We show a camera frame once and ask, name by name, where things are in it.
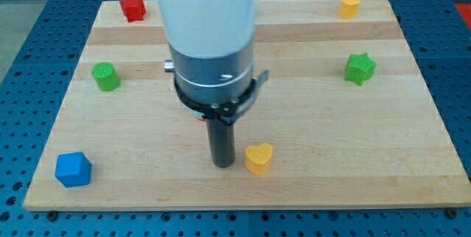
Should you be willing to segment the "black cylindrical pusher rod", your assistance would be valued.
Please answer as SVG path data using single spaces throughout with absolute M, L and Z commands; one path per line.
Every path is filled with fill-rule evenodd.
M 233 125 L 208 119 L 206 126 L 213 164 L 219 168 L 231 166 L 236 157 Z

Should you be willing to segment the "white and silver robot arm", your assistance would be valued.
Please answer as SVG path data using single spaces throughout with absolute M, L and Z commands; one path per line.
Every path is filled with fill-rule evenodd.
M 213 164 L 235 160 L 233 125 L 269 78 L 253 76 L 255 0 L 157 0 L 181 103 L 205 119 Z

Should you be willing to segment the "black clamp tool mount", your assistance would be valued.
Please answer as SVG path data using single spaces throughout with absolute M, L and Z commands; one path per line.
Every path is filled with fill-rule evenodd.
M 252 78 L 248 89 L 240 96 L 226 103 L 204 104 L 198 103 L 186 96 L 174 79 L 174 88 L 182 106 L 197 119 L 220 120 L 225 125 L 234 124 L 255 103 L 261 86 L 269 79 L 269 71 L 265 70 L 254 79 Z

